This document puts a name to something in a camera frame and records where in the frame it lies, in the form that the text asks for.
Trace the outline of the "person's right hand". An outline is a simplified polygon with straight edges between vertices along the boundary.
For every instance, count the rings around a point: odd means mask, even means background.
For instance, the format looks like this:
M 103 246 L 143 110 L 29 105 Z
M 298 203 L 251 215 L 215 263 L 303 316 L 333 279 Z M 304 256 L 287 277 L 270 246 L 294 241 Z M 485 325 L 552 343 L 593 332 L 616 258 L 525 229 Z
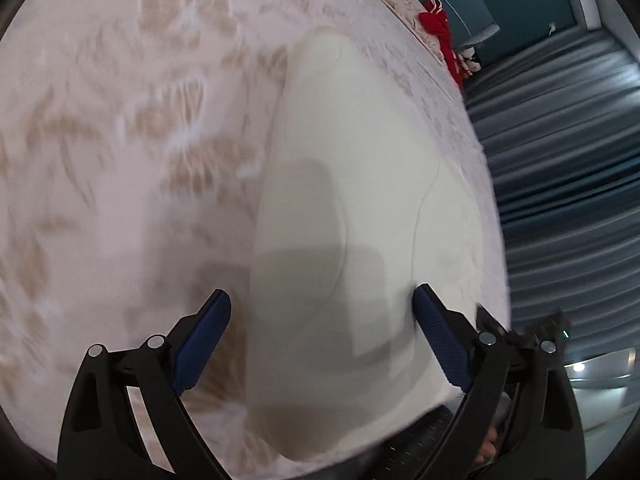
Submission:
M 477 453 L 477 456 L 474 458 L 475 466 L 482 466 L 490 463 L 495 456 L 497 455 L 497 440 L 498 440 L 498 431 L 495 426 L 491 426 L 486 436 L 484 437 L 483 443 L 480 446 L 480 450 Z

